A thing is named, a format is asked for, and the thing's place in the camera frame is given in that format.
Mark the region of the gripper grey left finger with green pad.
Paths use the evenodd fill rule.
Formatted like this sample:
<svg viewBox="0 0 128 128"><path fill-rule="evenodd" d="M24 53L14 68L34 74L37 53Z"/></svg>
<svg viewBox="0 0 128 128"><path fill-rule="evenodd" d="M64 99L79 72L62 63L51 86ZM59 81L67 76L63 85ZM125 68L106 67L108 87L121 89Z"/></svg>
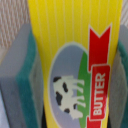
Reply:
<svg viewBox="0 0 128 128"><path fill-rule="evenodd" d="M0 90L10 128L41 128L42 68L30 24L22 26L0 64Z"/></svg>

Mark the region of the gripper grey right finger with green pad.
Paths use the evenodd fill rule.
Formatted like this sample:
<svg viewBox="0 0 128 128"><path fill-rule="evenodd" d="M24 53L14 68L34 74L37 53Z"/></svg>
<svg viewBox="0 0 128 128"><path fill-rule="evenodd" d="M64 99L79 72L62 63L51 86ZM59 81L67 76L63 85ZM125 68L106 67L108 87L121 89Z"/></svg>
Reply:
<svg viewBox="0 0 128 128"><path fill-rule="evenodd" d="M110 84L107 128L128 128L128 28L120 27Z"/></svg>

